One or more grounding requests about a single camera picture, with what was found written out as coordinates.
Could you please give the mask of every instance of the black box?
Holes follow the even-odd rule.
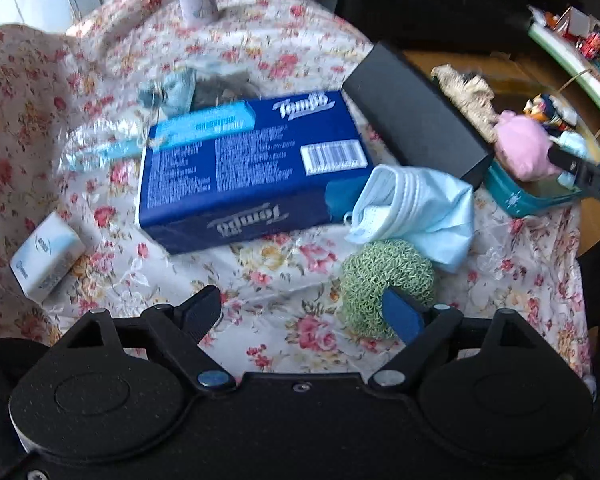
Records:
[[[400,165],[433,168],[480,186],[492,146],[403,54],[377,44],[342,89]]]

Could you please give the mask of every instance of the black strap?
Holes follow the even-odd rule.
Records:
[[[565,152],[557,145],[549,148],[548,156],[552,164],[575,175],[575,185],[584,195],[600,202],[600,165],[596,166],[592,162]]]

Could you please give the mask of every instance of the plastic bag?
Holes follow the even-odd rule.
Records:
[[[174,73],[192,70],[195,76],[195,90],[190,111],[203,110],[237,100],[260,98],[260,91],[250,82],[247,71],[235,72],[233,67],[227,69],[218,63],[201,62],[200,68],[185,66],[176,68]],[[183,107],[180,102],[168,102],[169,90],[177,100],[181,100],[187,92],[178,93],[177,89],[174,92],[173,81],[169,88],[166,88],[163,84],[165,80],[166,78],[150,81],[139,87],[141,93],[138,99],[139,105],[144,105],[144,108],[150,111],[148,117],[144,117],[136,110],[131,119],[116,121],[98,119],[67,133],[58,171],[83,173],[103,170],[107,169],[113,161],[142,156],[149,128],[155,123],[175,117],[174,110],[186,113],[189,106],[187,104]]]
[[[66,137],[58,171],[102,170],[112,160],[142,155],[146,125],[140,121],[97,119]]]

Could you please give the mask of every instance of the wooden floor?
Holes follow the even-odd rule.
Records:
[[[539,47],[536,52],[509,59],[507,56],[474,56],[448,52],[406,51],[405,56],[427,75],[437,65],[450,64],[460,72],[477,72],[485,75],[536,79],[542,84],[558,89],[570,76]],[[567,87],[563,95],[585,121],[592,132],[600,128],[600,111],[577,84]],[[600,203],[592,199],[582,203],[580,223],[580,253],[600,240]]]

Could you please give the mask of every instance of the barcode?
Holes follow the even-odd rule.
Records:
[[[308,144],[300,147],[300,155],[307,175],[355,170],[368,164],[359,140]]]

